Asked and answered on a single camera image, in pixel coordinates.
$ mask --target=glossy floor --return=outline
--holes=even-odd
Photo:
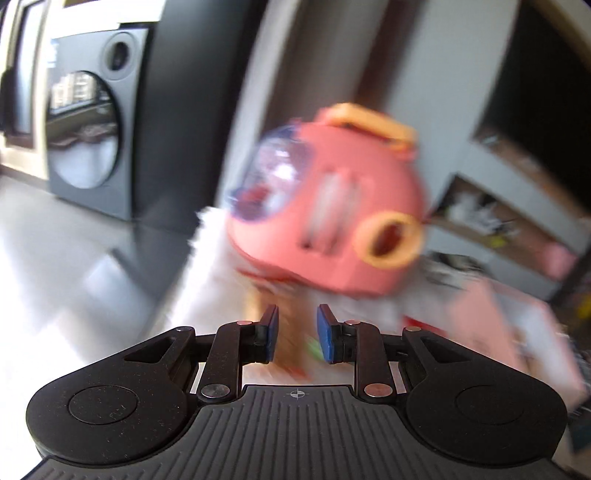
[[[124,222],[0,177],[0,478],[20,478],[38,460],[24,424],[27,397],[75,364],[55,364],[63,352],[54,353],[47,332],[128,231]]]
[[[189,251],[0,177],[0,478],[39,462],[25,410],[55,378],[143,340]]]

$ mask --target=shelf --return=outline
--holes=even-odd
[[[434,223],[428,226],[425,249],[473,257],[485,265],[496,280],[538,299],[549,300],[560,285],[534,270],[506,259],[490,247],[484,247],[479,242],[473,242]]]
[[[522,267],[533,270],[539,275],[545,277],[544,272],[539,268],[533,254],[527,251],[526,249],[519,247],[518,245],[507,244],[504,247],[493,248],[489,243],[490,240],[488,237],[479,235],[474,230],[466,226],[457,225],[444,217],[432,217],[431,224],[443,228],[458,236],[461,236],[469,240],[470,242],[474,242],[482,247],[493,250],[493,252],[495,252],[496,254],[505,257],[506,259],[511,260],[521,265]]]
[[[529,152],[512,142],[495,129],[483,127],[475,140],[506,162],[539,188],[552,201],[578,221],[591,220],[591,214],[565,189]]]
[[[531,176],[473,140],[466,149],[458,174],[489,192],[539,226],[553,238],[582,255],[591,232],[572,210],[556,201]]]

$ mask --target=pink box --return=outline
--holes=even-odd
[[[481,277],[465,285],[448,312],[451,340],[544,381],[569,410],[588,397],[567,339],[546,302]],[[515,331],[521,332],[519,341]]]

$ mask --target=orange ring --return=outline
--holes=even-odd
[[[373,253],[375,241],[380,233],[393,223],[402,225],[402,238],[389,254],[376,256]],[[423,225],[406,213],[386,210],[365,219],[353,236],[353,249],[365,263],[382,270],[406,267],[421,253],[424,241]]]

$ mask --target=washing machine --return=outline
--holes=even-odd
[[[132,217],[132,141],[149,27],[51,41],[46,117],[49,187],[58,197]]]

